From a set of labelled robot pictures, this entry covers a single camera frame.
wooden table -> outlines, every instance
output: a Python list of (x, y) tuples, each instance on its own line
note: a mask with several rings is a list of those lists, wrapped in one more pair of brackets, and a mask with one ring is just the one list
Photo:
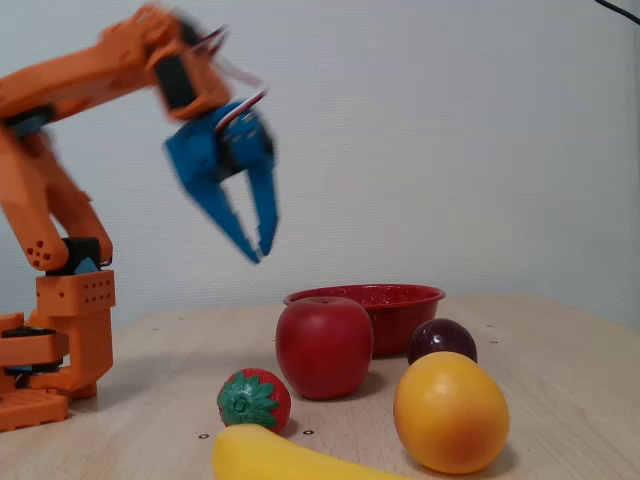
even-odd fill
[[(0, 434), (0, 479), (213, 479), (218, 389), (243, 367), (279, 374), (273, 337), (282, 308), (162, 313), (117, 329), (116, 362), (98, 398), (74, 404), (65, 422)], [(640, 333), (543, 298), (452, 298), (439, 315), (469, 328), (512, 415), (507, 448), (472, 478), (640, 479)], [(285, 435), (432, 478), (393, 426), (406, 367), (404, 358), (375, 360), (361, 391), (343, 401), (294, 398)]]

strawberry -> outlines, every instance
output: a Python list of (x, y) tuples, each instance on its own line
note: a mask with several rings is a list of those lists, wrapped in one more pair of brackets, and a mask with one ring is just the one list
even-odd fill
[(291, 395), (273, 373), (245, 368), (225, 382), (218, 393), (220, 418), (225, 426), (257, 423), (280, 433), (289, 420)]

black cable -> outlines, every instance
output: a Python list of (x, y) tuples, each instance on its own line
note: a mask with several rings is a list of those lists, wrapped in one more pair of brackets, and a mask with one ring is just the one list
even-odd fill
[(599, 3), (600, 5), (602, 5), (603, 7), (607, 7), (609, 10), (613, 10), (614, 12), (619, 13), (623, 17), (627, 17), (629, 20), (636, 22), (638, 25), (640, 25), (640, 18), (636, 17), (634, 14), (627, 12), (626, 10), (623, 10), (620, 7), (616, 7), (615, 5), (607, 2), (606, 0), (595, 0), (595, 1), (596, 3)]

red bowl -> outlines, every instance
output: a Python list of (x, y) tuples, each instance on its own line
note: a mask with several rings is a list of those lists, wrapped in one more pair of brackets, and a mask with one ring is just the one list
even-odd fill
[(380, 357), (405, 353), (411, 334), (435, 318), (438, 302), (445, 293), (425, 285), (343, 285), (292, 293), (284, 303), (289, 305), (308, 297), (345, 297), (362, 305), (373, 327), (373, 355)]

yellow orange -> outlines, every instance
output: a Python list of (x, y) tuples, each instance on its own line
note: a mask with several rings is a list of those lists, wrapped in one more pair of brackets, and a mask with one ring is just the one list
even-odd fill
[(414, 362), (400, 380), (393, 414), (411, 456), (442, 473), (485, 468), (509, 434), (509, 410), (500, 387), (458, 353), (432, 353)]

